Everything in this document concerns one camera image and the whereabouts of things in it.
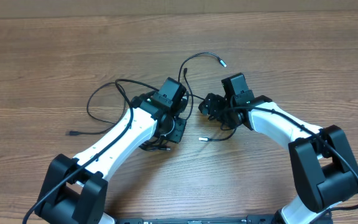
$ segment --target black cable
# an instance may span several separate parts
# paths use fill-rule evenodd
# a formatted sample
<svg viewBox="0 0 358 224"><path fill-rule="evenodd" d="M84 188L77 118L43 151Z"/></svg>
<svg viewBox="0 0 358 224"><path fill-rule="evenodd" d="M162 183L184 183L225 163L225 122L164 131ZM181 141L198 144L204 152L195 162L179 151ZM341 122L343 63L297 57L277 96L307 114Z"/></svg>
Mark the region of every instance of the black cable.
<svg viewBox="0 0 358 224"><path fill-rule="evenodd" d="M204 98L202 98L200 96L197 96L197 95L194 95L194 94L191 94L190 96L194 96L195 98L199 98L200 100L205 100Z"/></svg>
<svg viewBox="0 0 358 224"><path fill-rule="evenodd" d="M181 65L180 65L180 69L179 69L179 76L178 76L178 82L180 82L180 74L181 74L181 69L183 68L183 66L185 65L185 63L187 61L189 61L190 59L192 58L195 58L195 57L198 57L200 55L212 55L212 56L215 56L216 59L219 61L219 63L223 66L223 67L226 67L226 64L224 63L224 61L216 54L212 53L212 52L200 52L200 53L197 53L197 54L194 54L190 57L188 57Z"/></svg>
<svg viewBox="0 0 358 224"><path fill-rule="evenodd" d="M231 100L230 100L230 107L232 108L233 107L233 102L232 102L232 100L233 100L233 96L231 97ZM225 137L225 138L222 138L222 139L211 139L211 138L205 138L205 137L200 137L200 138L198 138L198 140L200 140L200 141L226 141L226 140L228 140L229 138L231 138L233 135L234 135L234 133L236 133L236 130L237 130L237 128L239 127L239 126L241 126L242 124L238 124L238 125L236 125L234 128L227 128L227 129L224 129L223 128L223 126L225 125L225 122L222 120L222 124L221 124L221 131L230 131L230 130L233 130L233 132L230 134L230 135L228 135L227 137Z"/></svg>
<svg viewBox="0 0 358 224"><path fill-rule="evenodd" d="M71 174L69 174L68 176L66 176L59 184L57 184L52 190L50 190L48 193L46 193L38 202L36 202L30 209L29 211L26 213L26 215L23 218L23 224L26 224L31 213L34 212L34 210L40 206L52 193L54 193L56 190L58 190L62 185L64 185L68 180L74 178L77 174L79 174L82 170L85 169L85 167L87 167L88 165L90 165L93 161L95 161L96 159L98 159L103 153L105 153L111 146L113 146L116 142L118 142L118 140L120 140L120 138L123 137L123 135L125 135L125 133L128 131L128 129L130 128L131 124L132 124L132 120L134 118L134 110L131 106L131 102L129 101L128 97L126 96L126 94L120 89L118 82L131 82L129 80L125 80L125 79L118 79L115 81L116 87L118 89L118 91L121 93L122 97L124 97L125 101L128 103L129 105L129 110L131 112L131 116L129 118L129 122L128 125L124 128L124 130L121 132L120 135L118 135L112 142L110 142L105 148L103 148L102 150L100 150L98 153L96 153L90 160L88 160L87 162L85 162L82 166L80 166L76 171L72 172Z"/></svg>
<svg viewBox="0 0 358 224"><path fill-rule="evenodd" d="M132 83L139 84L139 85L146 86L146 87L148 87L148 88L153 89L154 91L158 91L158 89L157 89L156 87L150 86L150 85L148 85L148 84L145 84L145 83L142 83L142 82L138 82L138 81L134 81L134 80L128 80L128 81L129 81L129 82L132 82ZM88 102L87 102L87 104L86 104L86 112L87 112L87 114L88 114L91 118L93 118L93 119L95 119L95 120L97 120L97 121L100 121L100 122L110 123L110 124L112 124L112 125L111 125L110 127L106 128L106 129L102 130L102 131L98 131L98 132L94 132L94 133L92 133L92 132L84 132L84 131L69 131L69 132L67 133L68 135L77 136L77 135L81 135L81 134L94 134L94 135L96 135L96 134L104 134L104 133L108 132L109 130L111 130L111 129L116 125L115 122L106 121L106 120L103 120L103 119L100 119L100 118L97 118L97 117L93 116L93 115L90 113L90 111L89 111L89 107L90 107L90 103L91 103L92 97L93 97L99 90L101 90L101 89L103 89L104 87L107 87L107 86L109 86L109 85L111 85L111 84L115 84L115 83L114 83L114 82L106 83L106 84L102 85L101 87L99 87L98 89L96 89L96 90L92 93L92 95L89 97ZM123 87L122 87L121 85L119 85L119 87L120 87L121 90L125 93L125 90L123 89ZM123 110L122 110L122 113L121 113L121 115L120 115L119 120L121 120L122 117L124 116L124 114L125 114L125 109L126 109L126 101L124 100L124 108L123 108ZM161 146L160 148L158 148L158 145L153 145L154 143L156 143L156 142L146 141L146 142L142 143L139 147L140 147L141 149L145 150L145 151L154 151L154 150L157 150L157 149L161 149L161 150L167 150L167 149L169 149L167 146Z"/></svg>
<svg viewBox="0 0 358 224"><path fill-rule="evenodd" d="M190 59L195 58L195 57L198 57L198 56L200 56L200 55L212 55L212 56L216 57L216 59L218 60L218 62L219 62L223 67L226 67L226 63L224 63L224 61L223 61L218 55L216 55L216 54L214 54L214 53L212 53L212 52L201 52L201 53L197 53L197 54L194 54L194 55L188 57L188 58L180 65L180 68L179 68L179 76L178 76L178 82L180 82L181 70L182 70L183 66L185 65L185 63L186 63L187 61L189 61ZM193 94L193 92L192 92L192 90L191 90L191 88L190 88L190 84L188 83L188 81L187 81L187 79L186 79L186 73L187 73L187 68L185 68L184 71L183 71L183 77L185 78L185 81L186 81L186 84L187 84L187 87L188 87L188 89L189 89L190 96L191 96L190 112L189 112L189 115L188 115L187 118L186 118L186 121L187 121L187 120L190 118L190 116L191 116L191 112L193 112L193 104L194 104L194 96L195 96L195 95Z"/></svg>
<svg viewBox="0 0 358 224"><path fill-rule="evenodd" d="M200 140L200 138L198 138L198 139L199 139L200 141L226 141L226 140L228 140L229 138L231 138L234 133L236 133L236 130L237 130L237 128L234 128L233 132L232 132L230 135L228 135L227 137L222 138L222 139L211 139L211 138L206 138L206 140L205 140L204 138L201 138L201 140Z"/></svg>
<svg viewBox="0 0 358 224"><path fill-rule="evenodd" d="M193 96L193 91L192 91L191 88L190 88L190 84L189 84L189 82L187 81L186 74L187 74L187 68L185 68L185 69L183 70L183 77L185 78L185 82L186 82L186 84L187 84L187 87L189 88L189 92L190 92L190 95L191 95L190 112L189 112L189 115L188 115L187 118L186 118L186 121L187 121L187 120L190 118L190 116L191 116L191 112L193 112L194 96Z"/></svg>
<svg viewBox="0 0 358 224"><path fill-rule="evenodd" d="M93 119L95 119L96 121L100 121L100 122L104 122L104 123L109 123L109 124L112 124L110 127L106 128L105 130L102 130L102 131L98 131L98 132L84 132L84 131L69 131L67 134L70 135L70 136L77 136L77 135L81 135L81 134L104 134L106 133L107 131L109 131L110 129L112 129L113 127L115 127L116 123L115 122L111 122L111 121L106 121L106 120L103 120L103 119L100 119L100 118L97 118L95 116L93 116L90 112L90 103L91 103L91 100L92 100L92 97L101 89L103 89L104 87L107 87L111 84L115 84L115 82L109 82L109 83L106 83L104 85L102 85L101 87L99 87L98 89L96 89L92 94L91 96L89 97L88 99L88 102L86 103L86 113ZM121 85L119 85L119 87L122 89L122 91L125 93L125 90L122 88ZM122 119L122 117L124 117L124 114L125 114L125 108L126 108L126 101L124 99L124 107L122 109L122 113L118 119L118 121L120 121Z"/></svg>
<svg viewBox="0 0 358 224"><path fill-rule="evenodd" d="M325 147L328 148L329 152L333 155L335 155L339 160L341 160L346 167L352 172L352 174L354 175L354 178L357 181L358 184L358 175L356 174L356 172L354 171L354 169L349 165L349 163L332 147L330 146L326 141L324 141L324 139L322 139L319 135L315 134L314 132L310 131L309 129L305 128L303 125L297 123L295 120L293 120L292 118L288 117L287 115L275 111L275 110L270 110L270 109L266 109L266 108L259 108L256 106L237 106L237 107L233 107L233 108L227 108L225 110L222 110L220 113L227 113L229 111L234 111L234 110L238 110L238 109L242 109L242 110L260 110L260 111L265 111L265 112L269 112L272 114L277 114L283 118L285 118L287 121L291 122L292 124L294 124L296 127L300 128L302 131L307 132L308 134L310 134L311 136L313 136L315 139L317 139L321 144L323 144ZM216 116L210 116L208 118L210 121L216 119ZM319 217L317 217L316 219L319 219L320 217L324 216L325 214L332 212L332 211L340 211L340 210L355 210L358 209L358 204L354 205L354 206L349 206L349 207L334 207L334 208L329 208L326 209L322 214L320 214Z"/></svg>

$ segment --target cable plug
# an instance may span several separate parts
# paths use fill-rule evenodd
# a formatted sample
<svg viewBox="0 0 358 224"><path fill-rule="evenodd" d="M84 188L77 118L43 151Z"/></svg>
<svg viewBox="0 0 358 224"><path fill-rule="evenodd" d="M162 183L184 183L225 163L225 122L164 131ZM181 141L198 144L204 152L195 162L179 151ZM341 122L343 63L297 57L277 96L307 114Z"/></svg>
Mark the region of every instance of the cable plug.
<svg viewBox="0 0 358 224"><path fill-rule="evenodd" d="M224 61L222 59L219 58L219 63L223 66L223 67L227 67L226 63L224 63Z"/></svg>
<svg viewBox="0 0 358 224"><path fill-rule="evenodd" d="M210 141L210 139L206 138L206 137L199 137L198 140L199 141Z"/></svg>
<svg viewBox="0 0 358 224"><path fill-rule="evenodd" d="M82 134L80 131L67 131L66 132L66 135L69 135L69 136L77 136L80 134Z"/></svg>
<svg viewBox="0 0 358 224"><path fill-rule="evenodd" d="M161 146L158 149L161 150L161 151L167 151L167 152L171 151L171 148L167 147L167 146Z"/></svg>

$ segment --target wooden table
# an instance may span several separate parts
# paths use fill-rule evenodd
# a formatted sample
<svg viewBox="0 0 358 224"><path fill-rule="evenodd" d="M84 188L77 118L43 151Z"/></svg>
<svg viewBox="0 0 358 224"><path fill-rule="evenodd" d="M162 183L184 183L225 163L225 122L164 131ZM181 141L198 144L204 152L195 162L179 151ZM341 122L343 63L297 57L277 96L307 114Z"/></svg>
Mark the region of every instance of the wooden table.
<svg viewBox="0 0 358 224"><path fill-rule="evenodd" d="M223 94L220 80L244 72L256 96L309 123L340 126L358 161L358 11L0 20L0 223L21 223L57 154L73 156L101 137L65 135L106 127L85 111L97 87L117 78L160 87L202 51L227 68L209 57L189 61L194 94ZM131 98L147 91L124 88ZM91 105L112 121L122 110L113 87ZM288 153L245 127L228 141L199 142L227 135L218 127L195 109L171 152L136 150L110 181L106 211L243 217L289 203L296 191ZM358 210L334 219L358 223Z"/></svg>

